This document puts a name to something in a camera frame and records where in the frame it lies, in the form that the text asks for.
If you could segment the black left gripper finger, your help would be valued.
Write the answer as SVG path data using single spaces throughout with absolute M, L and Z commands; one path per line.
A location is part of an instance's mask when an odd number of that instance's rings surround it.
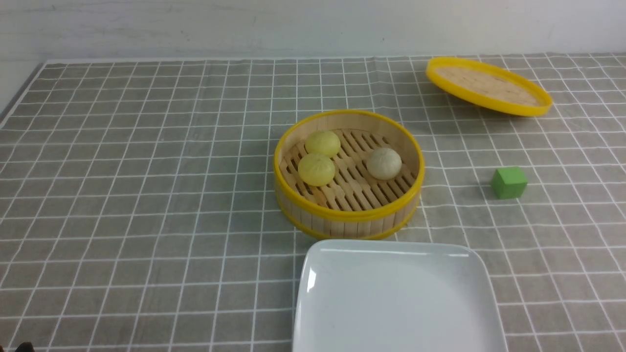
M 23 342 L 18 345 L 14 352 L 34 352 L 34 346 L 31 342 Z

